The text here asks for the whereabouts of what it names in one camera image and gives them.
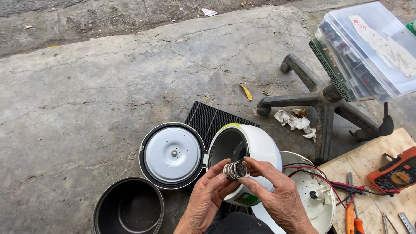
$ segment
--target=dark clothing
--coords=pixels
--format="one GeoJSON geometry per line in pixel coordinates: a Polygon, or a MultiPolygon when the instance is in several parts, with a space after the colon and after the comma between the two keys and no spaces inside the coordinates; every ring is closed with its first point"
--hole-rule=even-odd
{"type": "Polygon", "coordinates": [[[234,212],[217,223],[209,234],[274,234],[274,232],[258,218],[234,212]]]}

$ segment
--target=wooden board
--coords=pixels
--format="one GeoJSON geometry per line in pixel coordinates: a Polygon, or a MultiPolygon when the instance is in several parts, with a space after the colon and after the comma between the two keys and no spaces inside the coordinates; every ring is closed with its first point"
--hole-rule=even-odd
{"type": "MultiPolygon", "coordinates": [[[[404,128],[395,130],[391,135],[372,140],[342,156],[339,156],[319,168],[325,172],[328,179],[338,182],[347,182],[348,172],[352,172],[353,184],[371,184],[367,175],[387,164],[390,159],[383,156],[387,153],[393,157],[406,149],[416,146],[412,137],[404,128]]],[[[341,199],[347,196],[343,190],[337,189],[341,199]]],[[[358,216],[363,220],[366,234],[385,233],[381,212],[385,212],[400,234],[408,233],[402,221],[398,217],[399,212],[404,212],[410,222],[416,220],[416,185],[408,187],[400,194],[390,196],[356,195],[358,216]]],[[[389,226],[389,233],[395,232],[389,226]]],[[[337,206],[333,229],[337,234],[345,233],[345,209],[337,206]]]]}

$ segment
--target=plastic storage box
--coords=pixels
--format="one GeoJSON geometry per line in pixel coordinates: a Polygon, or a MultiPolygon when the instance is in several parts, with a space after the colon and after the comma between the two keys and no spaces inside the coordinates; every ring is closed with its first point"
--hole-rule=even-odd
{"type": "Polygon", "coordinates": [[[381,3],[331,11],[315,36],[350,101],[416,90],[416,36],[381,3]]]}

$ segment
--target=multimeter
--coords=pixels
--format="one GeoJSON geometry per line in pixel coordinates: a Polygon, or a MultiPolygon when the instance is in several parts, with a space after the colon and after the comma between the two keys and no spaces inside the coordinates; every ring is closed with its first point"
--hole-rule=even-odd
{"type": "Polygon", "coordinates": [[[416,147],[404,151],[384,167],[369,173],[368,179],[377,187],[386,190],[396,188],[400,191],[414,185],[416,183],[416,147]]]}

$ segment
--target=hand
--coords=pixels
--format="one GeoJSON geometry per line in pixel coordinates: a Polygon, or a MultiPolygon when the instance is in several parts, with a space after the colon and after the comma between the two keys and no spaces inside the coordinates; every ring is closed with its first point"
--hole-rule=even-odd
{"type": "Polygon", "coordinates": [[[287,234],[317,234],[302,205],[296,184],[289,177],[279,172],[271,163],[244,157],[250,166],[250,176],[264,176],[275,190],[269,192],[257,181],[243,177],[239,181],[250,189],[262,202],[272,219],[287,234]]]}
{"type": "Polygon", "coordinates": [[[214,220],[222,200],[238,185],[238,180],[229,180],[222,172],[230,159],[212,166],[195,184],[188,207],[174,234],[205,233],[214,220]]]}

